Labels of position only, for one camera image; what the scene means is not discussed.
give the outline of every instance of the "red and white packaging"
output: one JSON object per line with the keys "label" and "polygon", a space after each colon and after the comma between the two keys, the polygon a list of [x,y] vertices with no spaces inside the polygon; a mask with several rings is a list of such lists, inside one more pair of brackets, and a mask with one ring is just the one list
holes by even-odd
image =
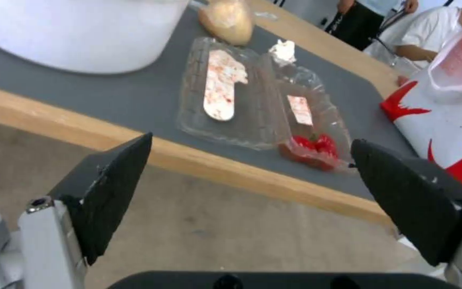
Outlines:
{"label": "red and white packaging", "polygon": [[462,181],[462,30],[381,108],[420,157]]}

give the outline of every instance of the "gray tabletop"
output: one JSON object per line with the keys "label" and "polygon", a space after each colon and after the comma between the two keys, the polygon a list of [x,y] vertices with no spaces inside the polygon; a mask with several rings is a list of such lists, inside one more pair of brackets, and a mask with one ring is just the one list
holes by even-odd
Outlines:
{"label": "gray tabletop", "polygon": [[[292,163],[277,150],[254,151],[192,137],[176,128],[181,79],[196,37],[206,36],[197,14],[187,9],[161,57],[149,67],[123,75],[82,75],[39,66],[0,50],[0,89],[81,114],[317,183],[365,199],[373,199],[358,175],[326,173]],[[255,28],[249,44],[259,53],[277,37]],[[413,151],[379,109],[382,100],[370,82],[308,51],[297,48],[298,64],[316,72],[338,106],[352,138],[364,138],[400,152]]]}

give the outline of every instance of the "floor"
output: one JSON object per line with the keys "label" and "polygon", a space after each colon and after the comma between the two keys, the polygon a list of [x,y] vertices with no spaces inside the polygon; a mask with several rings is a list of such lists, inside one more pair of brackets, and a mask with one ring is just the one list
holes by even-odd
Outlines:
{"label": "floor", "polygon": [[[9,226],[90,150],[0,126],[0,213]],[[146,167],[105,256],[104,288],[149,270],[386,271],[414,256],[391,232],[331,212]]]}

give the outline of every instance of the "plastic bag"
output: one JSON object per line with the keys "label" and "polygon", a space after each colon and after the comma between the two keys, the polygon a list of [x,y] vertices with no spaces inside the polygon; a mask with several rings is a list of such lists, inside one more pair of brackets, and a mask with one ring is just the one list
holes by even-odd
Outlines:
{"label": "plastic bag", "polygon": [[462,181],[462,30],[381,108],[420,157]]}
{"label": "plastic bag", "polygon": [[199,10],[199,21],[215,37],[232,45],[246,45],[253,35],[254,18],[245,0],[214,0]]}

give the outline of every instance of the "wooden table edge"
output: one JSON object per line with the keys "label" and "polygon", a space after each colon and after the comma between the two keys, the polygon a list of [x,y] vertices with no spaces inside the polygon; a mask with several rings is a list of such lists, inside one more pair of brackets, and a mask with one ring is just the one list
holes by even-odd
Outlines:
{"label": "wooden table edge", "polygon": [[[142,134],[2,90],[0,124],[98,151],[108,150]],[[154,137],[149,164],[265,196],[296,201],[392,226],[390,218],[374,201],[239,163],[159,137]]]}

